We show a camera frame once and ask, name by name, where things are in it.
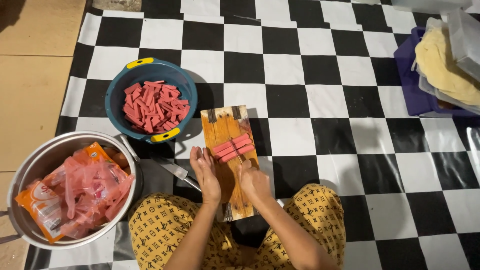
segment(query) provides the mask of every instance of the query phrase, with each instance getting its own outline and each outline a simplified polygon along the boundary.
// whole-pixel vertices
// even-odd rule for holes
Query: checkered tablecloth
[[[480,269],[480,121],[409,117],[393,59],[429,16],[349,0],[144,0],[142,12],[89,8],[57,134],[118,135],[104,107],[110,81],[133,60],[166,60],[191,74],[198,112],[247,105],[260,166],[280,203],[306,183],[337,191],[347,230],[344,269]],[[147,154],[158,151],[191,171],[188,150],[204,146],[198,112],[175,140],[130,140],[142,158],[144,194],[201,202]],[[265,222],[257,216],[234,223],[240,235],[253,227]],[[262,232],[253,234],[261,240]],[[25,269],[138,265],[122,221],[76,249],[31,246]]]

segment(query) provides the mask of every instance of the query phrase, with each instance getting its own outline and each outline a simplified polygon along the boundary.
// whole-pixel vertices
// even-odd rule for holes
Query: leg
[[[182,197],[164,193],[150,194],[139,200],[129,215],[133,253],[140,269],[163,269],[175,248],[187,233],[198,206]],[[203,266],[229,266],[240,260],[237,244],[229,227],[214,222]]]
[[[320,184],[307,184],[286,202],[283,209],[324,247],[337,265],[343,266],[346,239],[343,208],[333,190]],[[265,269],[266,265],[293,269],[272,228],[267,231],[255,261],[254,269]]]

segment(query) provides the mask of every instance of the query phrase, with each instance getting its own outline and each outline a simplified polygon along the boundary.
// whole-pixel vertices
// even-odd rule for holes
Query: person
[[[228,224],[215,219],[221,190],[214,160],[199,147],[190,164],[202,190],[200,207],[182,197],[150,194],[129,214],[133,253],[140,270],[337,270],[343,265],[343,209],[335,192],[305,185],[282,208],[272,197],[269,177],[239,166],[240,187],[270,225],[253,263],[244,265]]]

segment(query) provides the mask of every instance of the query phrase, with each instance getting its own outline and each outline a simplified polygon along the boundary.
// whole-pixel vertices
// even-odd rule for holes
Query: yellow handle
[[[128,63],[127,68],[130,69],[132,67],[136,67],[136,66],[141,65],[141,64],[148,64],[148,63],[151,63],[151,62],[153,62],[153,58],[151,58],[151,57],[138,59],[138,60],[135,60],[133,62]]]
[[[180,133],[180,129],[176,127],[176,128],[174,128],[174,129],[172,129],[168,132],[165,132],[163,134],[154,135],[154,136],[150,137],[150,140],[154,143],[157,143],[157,142],[161,142],[161,141],[165,141],[167,139],[170,139],[173,136],[177,135],[178,133]]]

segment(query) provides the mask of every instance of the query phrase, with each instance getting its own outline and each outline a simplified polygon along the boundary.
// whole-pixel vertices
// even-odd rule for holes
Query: knife handle
[[[189,184],[191,187],[193,187],[194,189],[202,192],[202,190],[200,189],[200,185],[198,184],[197,180],[193,179],[192,177],[190,176],[187,176],[185,177],[185,179],[183,179],[187,184]]]

